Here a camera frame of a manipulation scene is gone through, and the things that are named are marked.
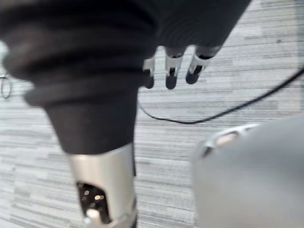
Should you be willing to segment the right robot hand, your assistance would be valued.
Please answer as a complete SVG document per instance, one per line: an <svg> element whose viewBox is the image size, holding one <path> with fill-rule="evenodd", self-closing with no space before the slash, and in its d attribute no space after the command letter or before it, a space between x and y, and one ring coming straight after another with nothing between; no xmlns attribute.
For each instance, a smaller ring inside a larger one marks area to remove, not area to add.
<svg viewBox="0 0 304 228"><path fill-rule="evenodd" d="M3 0L4 68L30 81L68 155L93 228L137 226L134 126L144 61L196 45L214 56L247 0Z"/></svg>

